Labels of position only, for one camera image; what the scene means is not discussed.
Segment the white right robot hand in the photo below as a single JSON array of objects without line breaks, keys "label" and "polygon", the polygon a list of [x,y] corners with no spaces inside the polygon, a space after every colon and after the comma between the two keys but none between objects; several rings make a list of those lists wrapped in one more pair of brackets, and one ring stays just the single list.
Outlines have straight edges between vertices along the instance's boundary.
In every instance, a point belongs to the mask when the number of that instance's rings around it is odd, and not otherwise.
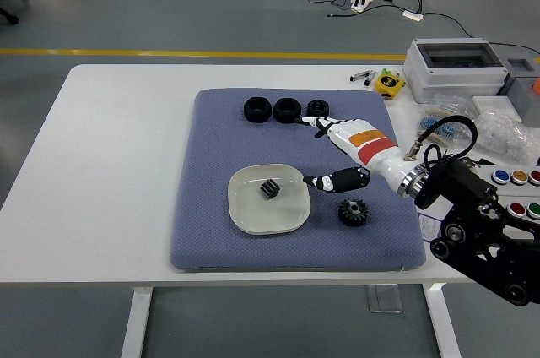
[{"label": "white right robot hand", "polygon": [[318,129],[317,138],[328,137],[355,167],[326,176],[305,176],[303,182],[327,193],[344,193],[366,187],[372,173],[385,178],[398,195],[407,197],[413,182],[414,165],[382,131],[363,119],[337,120],[330,117],[300,117],[298,124]]}]

